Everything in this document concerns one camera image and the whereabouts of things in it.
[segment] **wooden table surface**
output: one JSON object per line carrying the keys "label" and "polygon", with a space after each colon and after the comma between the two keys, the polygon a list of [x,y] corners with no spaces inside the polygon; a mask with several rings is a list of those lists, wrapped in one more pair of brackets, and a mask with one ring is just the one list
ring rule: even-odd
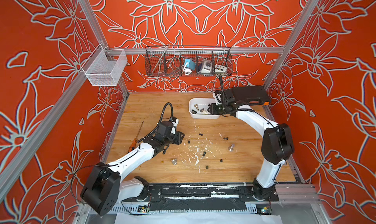
{"label": "wooden table surface", "polygon": [[[166,102],[173,105],[179,119],[177,130],[185,133],[181,145],[171,144],[166,154],[159,153],[136,168],[125,180],[141,176],[148,182],[252,182],[259,173],[264,157],[261,154],[262,137],[252,127],[235,117],[193,119],[188,112],[192,98],[211,98],[212,93],[131,93],[115,135],[107,162],[124,156],[141,122],[139,137],[147,135],[156,126]],[[261,106],[254,106],[265,116]],[[164,114],[170,117],[170,108]],[[228,147],[235,144],[234,151]],[[177,158],[177,165],[171,160]],[[294,182],[289,165],[283,166],[278,182]]]}

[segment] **white control box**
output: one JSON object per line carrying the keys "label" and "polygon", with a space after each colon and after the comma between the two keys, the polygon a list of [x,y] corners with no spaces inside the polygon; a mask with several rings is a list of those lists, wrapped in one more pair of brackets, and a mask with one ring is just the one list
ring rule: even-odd
{"label": "white control box", "polygon": [[212,66],[213,63],[211,61],[209,61],[208,59],[204,59],[202,62],[202,68],[199,73],[211,73]]}
{"label": "white control box", "polygon": [[214,73],[226,73],[227,72],[227,67],[221,66],[221,65],[215,65],[214,67]]}

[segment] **orange wallpaper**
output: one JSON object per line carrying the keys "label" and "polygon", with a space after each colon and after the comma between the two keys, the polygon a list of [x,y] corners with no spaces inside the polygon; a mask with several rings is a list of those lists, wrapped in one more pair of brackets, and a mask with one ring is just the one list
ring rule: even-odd
{"label": "orange wallpaper", "polygon": [[[74,80],[98,43],[77,0],[0,0],[0,172]],[[118,87],[88,81],[0,204],[1,223],[71,222],[116,120]]]}
{"label": "orange wallpaper", "polygon": [[320,0],[269,92],[334,223],[376,222],[376,0]]}
{"label": "orange wallpaper", "polygon": [[[278,47],[307,0],[89,0],[111,48],[148,45]],[[262,85],[277,54],[234,55],[231,86]],[[210,91],[211,77],[148,77],[142,55],[129,55],[123,78],[132,92]]]}
{"label": "orange wallpaper", "polygon": [[0,222],[71,223],[91,169],[98,163],[123,102],[118,87],[86,81],[0,205]]}
{"label": "orange wallpaper", "polygon": [[0,0],[0,172],[98,45],[77,0]]}

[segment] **white bowl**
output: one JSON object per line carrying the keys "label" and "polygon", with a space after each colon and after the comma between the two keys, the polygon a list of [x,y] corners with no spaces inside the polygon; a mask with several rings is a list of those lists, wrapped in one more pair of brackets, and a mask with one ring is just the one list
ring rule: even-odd
{"label": "white bowl", "polygon": [[[209,104],[215,103],[215,99],[213,98],[193,98],[189,101],[189,108],[188,111],[191,114],[192,118],[195,119],[218,119],[221,115],[211,115],[211,114],[204,114],[200,111],[197,111],[197,109],[194,107],[195,104],[198,105],[199,109],[205,109],[208,111]],[[197,111],[197,114],[192,113],[192,109]]]}

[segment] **black wire basket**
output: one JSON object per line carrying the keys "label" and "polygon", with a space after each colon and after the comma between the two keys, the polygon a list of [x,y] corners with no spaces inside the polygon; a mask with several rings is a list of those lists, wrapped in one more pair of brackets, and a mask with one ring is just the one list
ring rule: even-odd
{"label": "black wire basket", "polygon": [[[193,68],[183,71],[187,59],[193,62]],[[230,76],[232,56],[230,47],[148,46],[145,67],[148,76]]]}

